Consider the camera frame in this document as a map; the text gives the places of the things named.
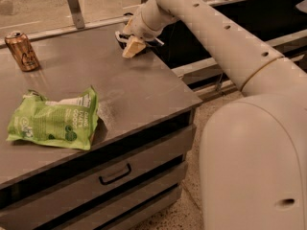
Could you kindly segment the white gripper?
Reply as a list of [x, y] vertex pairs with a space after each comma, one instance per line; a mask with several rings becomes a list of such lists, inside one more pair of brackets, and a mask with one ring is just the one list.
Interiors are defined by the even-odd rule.
[[136, 10], [123, 29], [123, 34], [131, 37], [122, 56], [133, 58], [146, 48], [145, 41], [157, 38], [166, 26], [175, 22], [176, 18], [161, 9], [155, 0], [148, 0]]

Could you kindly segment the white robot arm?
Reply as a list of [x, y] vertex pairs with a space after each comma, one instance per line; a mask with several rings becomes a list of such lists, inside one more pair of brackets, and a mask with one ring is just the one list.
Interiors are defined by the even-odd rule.
[[203, 0], [148, 0], [124, 29], [152, 41], [182, 21], [242, 92], [200, 145], [205, 230], [307, 230], [307, 75]]

